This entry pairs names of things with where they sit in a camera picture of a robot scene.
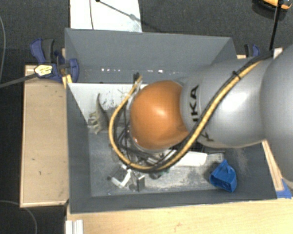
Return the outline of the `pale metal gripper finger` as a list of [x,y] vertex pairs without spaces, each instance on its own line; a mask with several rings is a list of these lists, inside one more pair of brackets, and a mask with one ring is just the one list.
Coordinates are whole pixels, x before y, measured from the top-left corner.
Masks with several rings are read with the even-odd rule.
[[141,192],[145,189],[145,176],[144,175],[137,174],[136,187],[137,187],[138,192]]
[[127,168],[123,165],[115,166],[111,176],[115,179],[125,179],[125,176],[127,175]]

